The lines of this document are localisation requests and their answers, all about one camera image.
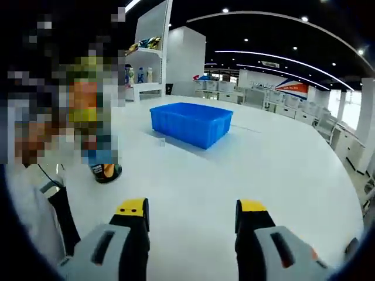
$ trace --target white table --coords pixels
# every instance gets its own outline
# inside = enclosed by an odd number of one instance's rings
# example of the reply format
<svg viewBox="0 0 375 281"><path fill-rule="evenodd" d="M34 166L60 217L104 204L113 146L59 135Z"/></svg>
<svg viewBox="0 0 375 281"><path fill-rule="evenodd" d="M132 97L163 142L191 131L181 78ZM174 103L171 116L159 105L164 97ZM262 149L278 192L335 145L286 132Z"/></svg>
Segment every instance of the white table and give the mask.
<svg viewBox="0 0 375 281"><path fill-rule="evenodd" d="M208 150L154 137L149 109L194 102L234 111L230 132ZM260 200L285 225L339 266L363 232L356 192L341 161L313 127L259 109L167 96L114 108L122 176L97 184L83 164L67 168L79 234L107 223L117 205L148 197L148 280L236 280L235 206Z"/></svg>

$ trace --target blue plastic crate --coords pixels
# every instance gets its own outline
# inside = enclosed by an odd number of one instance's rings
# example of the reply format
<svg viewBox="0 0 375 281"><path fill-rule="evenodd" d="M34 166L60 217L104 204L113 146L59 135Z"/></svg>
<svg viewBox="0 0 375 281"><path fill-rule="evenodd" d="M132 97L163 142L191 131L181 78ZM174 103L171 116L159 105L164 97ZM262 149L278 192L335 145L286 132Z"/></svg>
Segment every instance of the blue plastic crate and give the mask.
<svg viewBox="0 0 375 281"><path fill-rule="evenodd" d="M233 111L179 102L150 109L152 129L203 149L224 136Z"/></svg>

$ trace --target ceiling light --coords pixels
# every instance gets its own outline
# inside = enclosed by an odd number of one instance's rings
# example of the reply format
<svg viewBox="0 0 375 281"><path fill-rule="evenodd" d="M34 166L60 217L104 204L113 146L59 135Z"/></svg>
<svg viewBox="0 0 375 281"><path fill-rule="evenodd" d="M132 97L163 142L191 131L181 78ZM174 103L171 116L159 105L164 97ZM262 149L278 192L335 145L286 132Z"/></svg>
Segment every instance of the ceiling light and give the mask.
<svg viewBox="0 0 375 281"><path fill-rule="evenodd" d="M314 81L308 80L308 79L306 79L306 78L303 78L303 77L300 77L300 76L297 76L297 75L294 75L294 74L291 74L291 73L287 73L287 72L279 71L279 70L276 70L276 69L270 69L270 68L259 67L259 66L246 66L246 65L244 65L244 64L238 64L237 66L243 66L243 67L254 67L254 68L259 68L259 69L267 69L267 70L269 70L269 71L274 71L274 72L277 72L277 73L283 73L283 74L290 75L290 76L293 76L293 77L296 77L296 78L300 78L300 79L305 80L305 81L307 81L307 82L310 82L310 83L312 83L312 84L318 85L318 86L320 86L320 87L322 87L322 88L324 88L324 89L326 89L326 90L329 91L329 89L328 89L327 87L324 87L324 86L322 86L322 85L320 85L320 84L318 84L318 83L316 83L316 82L314 82Z"/></svg>
<svg viewBox="0 0 375 281"><path fill-rule="evenodd" d="M298 60L293 60L293 59L289 59L287 57L281 57L281 56L275 56L274 54L265 54L265 53L257 53L257 52L247 52L247 51L215 51L215 53L237 53L237 54L256 54L256 55L259 55L259 56L267 56L267 57L274 57L276 59L282 59L282 60L288 60L288 61L291 61L293 63L298 63L298 64L301 64L303 66L307 66L307 67L310 67L316 71L319 71L320 73L323 73L333 79L335 79L337 82L340 82L341 84L343 84L345 87L347 87L348 89L350 89L351 91L354 91L354 89L349 86L348 84L346 84L344 81L338 79L337 77L315 67L315 66L311 66L310 64L307 64L307 63L303 63L301 61L298 61Z"/></svg>
<svg viewBox="0 0 375 281"><path fill-rule="evenodd" d="M129 12L131 8L133 8L138 2L141 0L133 0L125 7L125 13Z"/></svg>

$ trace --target black cable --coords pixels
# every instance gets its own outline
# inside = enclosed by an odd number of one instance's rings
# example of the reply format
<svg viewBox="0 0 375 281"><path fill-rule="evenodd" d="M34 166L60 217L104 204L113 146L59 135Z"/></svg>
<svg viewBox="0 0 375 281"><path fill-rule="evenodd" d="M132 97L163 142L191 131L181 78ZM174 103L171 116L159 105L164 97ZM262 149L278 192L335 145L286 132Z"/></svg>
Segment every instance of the black cable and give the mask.
<svg viewBox="0 0 375 281"><path fill-rule="evenodd" d="M52 181L57 187L60 187L61 189L64 188L65 186L62 186L60 183L56 183L53 179L51 179L48 174L43 170L43 168L38 164L39 168L42 170L42 172L46 175L46 177Z"/></svg>

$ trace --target ceiling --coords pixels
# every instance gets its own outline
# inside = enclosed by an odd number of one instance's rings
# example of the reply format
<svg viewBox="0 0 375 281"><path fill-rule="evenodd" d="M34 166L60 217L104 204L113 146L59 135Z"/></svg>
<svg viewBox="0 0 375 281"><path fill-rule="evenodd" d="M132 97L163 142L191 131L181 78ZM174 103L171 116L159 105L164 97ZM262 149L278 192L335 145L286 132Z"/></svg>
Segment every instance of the ceiling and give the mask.
<svg viewBox="0 0 375 281"><path fill-rule="evenodd" d="M25 34L25 30L30 29L36 19L40 18L40 14L51 13L54 26L46 44L57 46L60 61L69 62L75 56L83 55L88 49L88 44L97 41L97 35L110 37L110 43L105 45L107 54L115 55L118 49L128 48L134 42L137 19L162 0L141 0L127 13L125 23L111 23L111 13L116 13L118 6L126 6L129 2L131 0L35 0L31 5L26 0L12 0L9 3L14 9L18 9L17 13L4 10L2 20L8 25L12 24L13 29L9 29L8 34L10 38L15 34L16 28ZM235 50L272 54L301 61L342 79L356 90L360 89L360 78L373 76L371 67L353 50L334 37L303 22L269 15L226 14L187 23L189 19L221 13L224 8L230 12L262 11L295 18L307 16L310 23L339 36L355 49L364 49L364 58L372 64L375 58L375 32L372 30L373 15L370 1L173 0L171 29L186 25L205 35L206 62L217 63L217 66L212 68L229 67L238 70L237 64L263 67L258 61L270 61L280 64L281 71L311 79L328 88L347 89L319 71L287 60L254 54L215 53L218 50ZM9 48L17 46L18 41L14 42L13 45L9 44ZM21 61L24 53L24 50L19 53L13 52L13 58L19 58ZM36 62L31 60L29 64L35 65Z"/></svg>

